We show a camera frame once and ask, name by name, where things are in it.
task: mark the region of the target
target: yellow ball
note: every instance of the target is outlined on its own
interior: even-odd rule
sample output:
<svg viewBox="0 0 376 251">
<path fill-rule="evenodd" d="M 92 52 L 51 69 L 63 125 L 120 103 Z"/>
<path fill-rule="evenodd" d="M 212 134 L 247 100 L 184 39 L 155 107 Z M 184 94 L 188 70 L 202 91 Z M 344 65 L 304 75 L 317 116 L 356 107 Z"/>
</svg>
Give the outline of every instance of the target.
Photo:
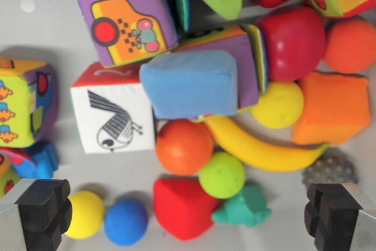
<svg viewBox="0 0 376 251">
<path fill-rule="evenodd" d="M 79 191 L 69 197 L 73 214 L 68 231 L 65 233 L 73 239 L 85 239 L 93 236 L 102 226 L 105 206 L 101 198 L 90 191 Z"/>
<path fill-rule="evenodd" d="M 304 106 L 304 96 L 294 82 L 270 82 L 267 92 L 251 108 L 255 119 L 263 126 L 281 129 L 295 123 Z"/>
</svg>

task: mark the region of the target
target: orange ball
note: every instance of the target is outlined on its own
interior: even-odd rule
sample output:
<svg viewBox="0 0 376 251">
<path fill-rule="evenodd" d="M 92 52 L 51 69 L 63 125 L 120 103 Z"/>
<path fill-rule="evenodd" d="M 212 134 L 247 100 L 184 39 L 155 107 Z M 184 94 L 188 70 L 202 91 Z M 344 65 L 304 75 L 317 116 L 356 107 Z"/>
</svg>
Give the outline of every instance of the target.
<svg viewBox="0 0 376 251">
<path fill-rule="evenodd" d="M 376 60 L 376 28 L 365 20 L 336 23 L 327 34 L 326 64 L 340 73 L 357 73 Z"/>
<path fill-rule="evenodd" d="M 170 121 L 157 137 L 156 154 L 163 167 L 176 175 L 198 172 L 213 154 L 209 130 L 189 120 Z"/>
</svg>

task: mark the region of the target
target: orange toy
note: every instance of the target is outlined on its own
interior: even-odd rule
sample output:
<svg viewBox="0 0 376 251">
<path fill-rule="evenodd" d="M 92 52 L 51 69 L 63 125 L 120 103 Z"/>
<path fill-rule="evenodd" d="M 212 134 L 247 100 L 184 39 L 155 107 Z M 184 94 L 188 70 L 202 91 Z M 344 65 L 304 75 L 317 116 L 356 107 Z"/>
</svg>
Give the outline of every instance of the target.
<svg viewBox="0 0 376 251">
<path fill-rule="evenodd" d="M 203 124 L 175 120 L 168 122 L 159 132 L 156 153 L 168 171 L 189 176 L 209 161 L 213 153 L 213 141 Z"/>
<path fill-rule="evenodd" d="M 304 109 L 293 126 L 295 143 L 338 145 L 370 122 L 367 78 L 313 72 L 299 86 Z"/>
<path fill-rule="evenodd" d="M 324 60 L 340 73 L 357 73 L 376 61 L 376 28 L 362 19 L 343 20 L 328 32 Z"/>
</svg>

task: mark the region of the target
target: bird drawing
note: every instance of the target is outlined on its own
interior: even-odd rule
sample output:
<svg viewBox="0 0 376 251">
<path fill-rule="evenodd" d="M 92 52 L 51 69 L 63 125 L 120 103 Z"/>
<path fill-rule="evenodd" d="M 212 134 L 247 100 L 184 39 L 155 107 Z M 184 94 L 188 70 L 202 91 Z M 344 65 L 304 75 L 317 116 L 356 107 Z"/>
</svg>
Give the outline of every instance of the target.
<svg viewBox="0 0 376 251">
<path fill-rule="evenodd" d="M 123 108 L 91 91 L 88 91 L 88 94 L 91 107 L 114 113 L 111 119 L 99 129 L 97 135 L 99 146 L 113 152 L 131 143 L 133 131 L 143 134 L 142 126 L 134 123 L 129 113 Z"/>
</svg>

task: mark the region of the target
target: purple fabric block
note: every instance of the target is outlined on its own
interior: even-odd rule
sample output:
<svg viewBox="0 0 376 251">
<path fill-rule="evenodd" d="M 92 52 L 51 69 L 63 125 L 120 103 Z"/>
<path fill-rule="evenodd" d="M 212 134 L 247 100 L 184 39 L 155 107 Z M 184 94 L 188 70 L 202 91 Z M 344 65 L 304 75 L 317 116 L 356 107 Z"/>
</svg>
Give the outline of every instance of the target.
<svg viewBox="0 0 376 251">
<path fill-rule="evenodd" d="M 165 0 L 78 2 L 103 66 L 141 61 L 177 45 L 177 32 Z"/>
<path fill-rule="evenodd" d="M 209 43 L 203 43 L 181 51 L 187 52 L 218 49 L 227 51 L 231 54 L 235 58 L 237 65 L 239 107 L 245 108 L 254 105 L 259 101 L 256 69 L 250 46 L 248 35 L 244 34 L 219 39 Z"/>
</svg>

